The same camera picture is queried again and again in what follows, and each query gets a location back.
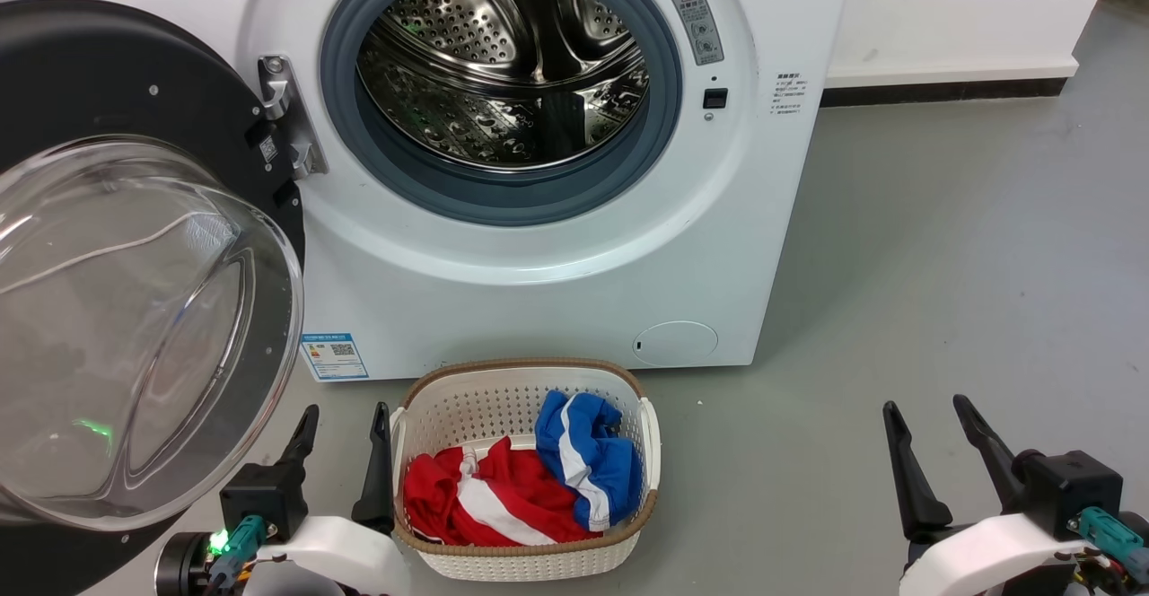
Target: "warning label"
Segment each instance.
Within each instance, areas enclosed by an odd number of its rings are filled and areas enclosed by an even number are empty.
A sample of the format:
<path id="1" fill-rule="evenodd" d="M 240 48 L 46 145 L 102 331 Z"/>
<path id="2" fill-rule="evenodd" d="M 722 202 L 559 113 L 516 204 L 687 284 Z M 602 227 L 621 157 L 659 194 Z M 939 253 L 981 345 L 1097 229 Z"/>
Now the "warning label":
<path id="1" fill-rule="evenodd" d="M 316 380 L 369 378 L 350 334 L 303 334 L 299 347 Z"/>
<path id="2" fill-rule="evenodd" d="M 770 101 L 770 115 L 801 113 L 805 102 L 805 88 L 807 80 L 801 72 L 779 72 Z"/>
<path id="3" fill-rule="evenodd" d="M 718 26 L 710 11 L 707 0 L 671 0 L 678 10 L 686 34 L 691 37 L 691 49 L 694 52 L 694 63 L 720 63 L 725 60 L 722 52 L 722 39 L 718 39 Z"/>

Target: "white plastic basket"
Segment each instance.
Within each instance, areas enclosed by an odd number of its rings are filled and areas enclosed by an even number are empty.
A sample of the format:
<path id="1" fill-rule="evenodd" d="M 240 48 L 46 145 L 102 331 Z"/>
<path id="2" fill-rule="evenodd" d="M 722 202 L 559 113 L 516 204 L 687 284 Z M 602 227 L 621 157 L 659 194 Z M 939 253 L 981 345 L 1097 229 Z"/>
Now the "white plastic basket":
<path id="1" fill-rule="evenodd" d="M 552 388 L 603 396 L 623 413 L 619 434 L 642 457 L 642 503 L 601 539 L 542 547 L 455 547 L 429 543 L 410 529 L 403 478 L 418 455 L 471 446 L 480 456 L 503 436 L 534 448 L 534 420 Z M 662 450 L 658 418 L 631 372 L 599 359 L 493 359 L 455 364 L 423 377 L 391 416 L 395 533 L 447 578 L 494 582 L 558 580 L 609 572 L 639 540 L 658 496 Z"/>

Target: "green led light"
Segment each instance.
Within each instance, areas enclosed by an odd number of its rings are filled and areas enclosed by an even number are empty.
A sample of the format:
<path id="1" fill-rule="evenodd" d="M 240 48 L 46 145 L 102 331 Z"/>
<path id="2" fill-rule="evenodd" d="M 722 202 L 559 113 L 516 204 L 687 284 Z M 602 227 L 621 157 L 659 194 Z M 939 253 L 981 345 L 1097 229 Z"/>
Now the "green led light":
<path id="1" fill-rule="evenodd" d="M 226 543 L 228 543 L 228 529 L 222 528 L 213 533 L 211 537 L 208 539 L 208 551 L 213 556 L 219 556 L 223 554 Z"/>
<path id="2" fill-rule="evenodd" d="M 113 435 L 110 425 L 98 424 L 91 419 L 76 419 L 72 421 L 72 425 L 83 425 L 85 428 L 92 431 L 93 433 L 107 438 L 108 440 L 107 452 L 108 457 L 111 457 L 111 441 L 115 439 L 115 436 Z"/>

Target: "white stripe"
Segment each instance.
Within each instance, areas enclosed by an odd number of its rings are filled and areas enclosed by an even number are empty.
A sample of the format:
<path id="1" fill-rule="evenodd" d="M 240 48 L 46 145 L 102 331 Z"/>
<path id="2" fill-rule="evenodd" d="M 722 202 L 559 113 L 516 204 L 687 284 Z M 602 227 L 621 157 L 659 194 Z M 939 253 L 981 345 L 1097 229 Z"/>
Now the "white stripe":
<path id="1" fill-rule="evenodd" d="M 458 472 L 463 474 L 458 480 L 458 504 L 475 521 L 487 525 L 520 544 L 556 544 L 549 535 L 512 516 L 487 482 L 472 478 L 471 475 L 478 470 L 475 449 L 464 447 L 463 462 L 458 465 Z"/>
<path id="2" fill-rule="evenodd" d="M 583 459 L 578 450 L 574 450 L 574 446 L 571 446 L 571 420 L 570 416 L 566 415 L 571 401 L 574 401 L 573 396 L 566 401 L 560 413 L 563 421 L 563 433 L 562 436 L 558 436 L 558 458 L 563 463 L 563 479 L 566 486 L 578 490 L 579 495 L 586 497 L 591 504 L 587 528 L 592 532 L 607 531 L 610 528 L 610 500 L 607 498 L 606 491 L 591 481 L 591 465 Z"/>
<path id="3" fill-rule="evenodd" d="M 439 544 L 444 543 L 441 537 L 435 537 L 434 535 L 427 535 L 427 534 L 423 533 L 422 531 L 419 531 L 418 528 L 411 526 L 411 523 L 407 523 L 407 526 L 409 526 L 411 528 L 412 533 L 417 534 L 419 537 L 422 537 L 423 540 L 426 540 L 427 542 L 438 542 Z"/>

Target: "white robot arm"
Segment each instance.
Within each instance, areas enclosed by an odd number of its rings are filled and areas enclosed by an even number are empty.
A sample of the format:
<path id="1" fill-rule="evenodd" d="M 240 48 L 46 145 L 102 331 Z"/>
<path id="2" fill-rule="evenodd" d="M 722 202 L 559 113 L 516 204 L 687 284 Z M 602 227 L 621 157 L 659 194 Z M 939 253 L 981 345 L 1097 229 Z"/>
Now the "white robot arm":
<path id="1" fill-rule="evenodd" d="M 1149 593 L 1149 523 L 1120 512 L 1121 477 L 1079 450 L 1013 456 L 965 396 L 962 428 L 989 472 L 1002 514 L 951 526 L 910 448 L 897 405 L 884 409 L 902 532 L 910 541 L 900 596 L 1062 596 Z"/>
<path id="2" fill-rule="evenodd" d="M 350 519 L 308 514 L 303 459 L 319 409 L 303 412 L 271 466 L 247 464 L 219 491 L 226 531 L 180 533 L 156 564 L 157 596 L 409 596 L 394 528 L 391 434 L 385 403 L 371 424 L 371 457 Z"/>

